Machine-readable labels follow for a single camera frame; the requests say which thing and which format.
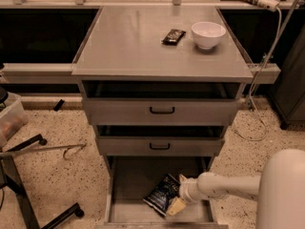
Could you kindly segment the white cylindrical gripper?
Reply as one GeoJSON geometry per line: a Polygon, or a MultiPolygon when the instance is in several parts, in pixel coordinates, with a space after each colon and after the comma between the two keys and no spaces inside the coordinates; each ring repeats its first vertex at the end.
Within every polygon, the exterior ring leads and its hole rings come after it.
{"type": "Polygon", "coordinates": [[[182,174],[179,175],[179,197],[175,197],[167,209],[168,216],[175,216],[182,212],[187,204],[197,203],[202,199],[201,192],[198,189],[196,178],[186,178],[182,174]]]}

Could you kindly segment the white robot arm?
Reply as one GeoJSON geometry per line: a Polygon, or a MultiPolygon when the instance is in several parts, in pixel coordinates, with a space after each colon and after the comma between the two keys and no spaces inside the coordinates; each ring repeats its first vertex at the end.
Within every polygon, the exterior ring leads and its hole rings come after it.
{"type": "Polygon", "coordinates": [[[178,196],[167,214],[174,216],[189,204],[227,196],[257,202],[255,229],[305,229],[305,152],[286,149],[275,153],[259,176],[204,172],[196,178],[181,177],[178,196]]]}

